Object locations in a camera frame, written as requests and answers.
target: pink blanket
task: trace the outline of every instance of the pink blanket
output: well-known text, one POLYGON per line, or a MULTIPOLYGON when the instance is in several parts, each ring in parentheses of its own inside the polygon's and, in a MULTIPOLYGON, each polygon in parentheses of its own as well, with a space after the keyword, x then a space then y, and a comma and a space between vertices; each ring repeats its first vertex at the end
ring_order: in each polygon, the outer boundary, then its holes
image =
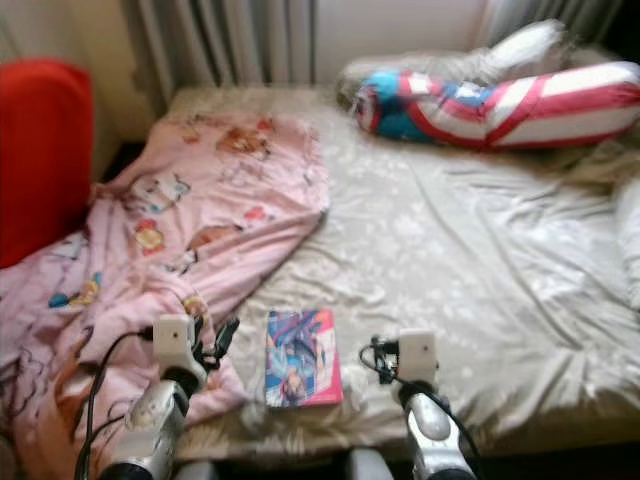
MULTIPOLYGON (((2 407, 32 478, 72 478, 92 373, 116 337, 164 312, 202 309, 212 339, 328 207, 314 132, 284 117, 160 121, 140 158, 94 193, 83 231, 0 271, 2 407)), ((94 426, 126 412, 154 378, 151 344, 125 340, 94 426)), ((187 420, 243 398, 223 362, 187 420)), ((119 430, 97 438, 94 471, 119 430)))

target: red cushion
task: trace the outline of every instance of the red cushion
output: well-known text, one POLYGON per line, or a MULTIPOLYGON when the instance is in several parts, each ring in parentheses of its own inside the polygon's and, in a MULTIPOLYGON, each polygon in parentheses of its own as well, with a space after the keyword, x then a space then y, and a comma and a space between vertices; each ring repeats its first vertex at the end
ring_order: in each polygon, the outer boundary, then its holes
POLYGON ((82 224, 92 121, 82 70, 50 60, 0 66, 0 267, 82 224))

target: white bed sheet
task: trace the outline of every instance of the white bed sheet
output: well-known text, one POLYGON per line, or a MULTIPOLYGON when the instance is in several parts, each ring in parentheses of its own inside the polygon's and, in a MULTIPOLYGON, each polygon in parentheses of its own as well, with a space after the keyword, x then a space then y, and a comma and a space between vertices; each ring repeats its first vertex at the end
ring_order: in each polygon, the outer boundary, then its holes
POLYGON ((176 116, 305 118, 331 180, 326 220, 239 309, 229 355, 250 401, 192 427, 178 458, 395 451, 402 411, 357 352, 373 334, 418 326, 436 333, 440 390, 485 454, 640 440, 640 315, 627 304, 610 199, 625 146, 489 155, 378 140, 330 95, 195 88, 173 102, 176 116), (271 411, 267 312, 314 307, 335 312, 345 400, 271 411))

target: curtain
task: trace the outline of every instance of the curtain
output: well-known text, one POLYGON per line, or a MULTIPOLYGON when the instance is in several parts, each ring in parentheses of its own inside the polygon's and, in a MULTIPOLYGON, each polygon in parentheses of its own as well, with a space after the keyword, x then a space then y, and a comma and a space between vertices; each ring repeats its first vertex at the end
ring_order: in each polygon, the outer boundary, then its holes
POLYGON ((314 0, 123 0, 145 89, 310 84, 314 0))
POLYGON ((531 22, 556 18, 578 41, 597 43, 611 26, 623 0, 489 0, 491 22, 485 42, 494 45, 531 22))

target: book cover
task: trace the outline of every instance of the book cover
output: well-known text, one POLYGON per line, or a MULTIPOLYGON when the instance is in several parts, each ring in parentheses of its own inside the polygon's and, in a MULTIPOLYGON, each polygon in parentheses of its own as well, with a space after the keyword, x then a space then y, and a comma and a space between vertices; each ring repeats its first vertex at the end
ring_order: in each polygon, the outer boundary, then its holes
POLYGON ((265 397, 272 407, 342 401, 331 310, 269 312, 265 397))

